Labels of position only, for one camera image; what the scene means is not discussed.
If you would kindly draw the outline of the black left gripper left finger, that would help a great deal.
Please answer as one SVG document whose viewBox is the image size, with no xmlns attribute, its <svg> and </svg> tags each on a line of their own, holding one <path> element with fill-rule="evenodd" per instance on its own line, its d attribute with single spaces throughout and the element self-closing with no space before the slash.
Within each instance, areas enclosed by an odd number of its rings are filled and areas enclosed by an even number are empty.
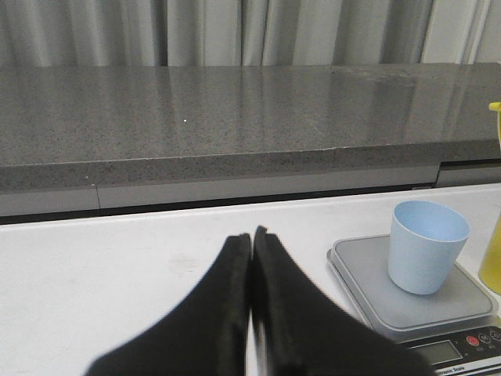
<svg viewBox="0 0 501 376">
<path fill-rule="evenodd" d="M 243 375 L 251 239 L 227 237 L 194 289 L 163 319 L 92 363 L 89 375 Z"/>
</svg>

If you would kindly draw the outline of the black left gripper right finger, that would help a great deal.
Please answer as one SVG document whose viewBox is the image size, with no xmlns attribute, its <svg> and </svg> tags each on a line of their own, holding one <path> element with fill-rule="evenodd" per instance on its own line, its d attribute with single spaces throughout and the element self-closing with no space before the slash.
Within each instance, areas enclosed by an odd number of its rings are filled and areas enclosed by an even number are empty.
<svg viewBox="0 0 501 376">
<path fill-rule="evenodd" d="M 426 360 L 348 315 L 260 226 L 251 263 L 254 333 L 267 375 L 432 375 Z"/>
</svg>

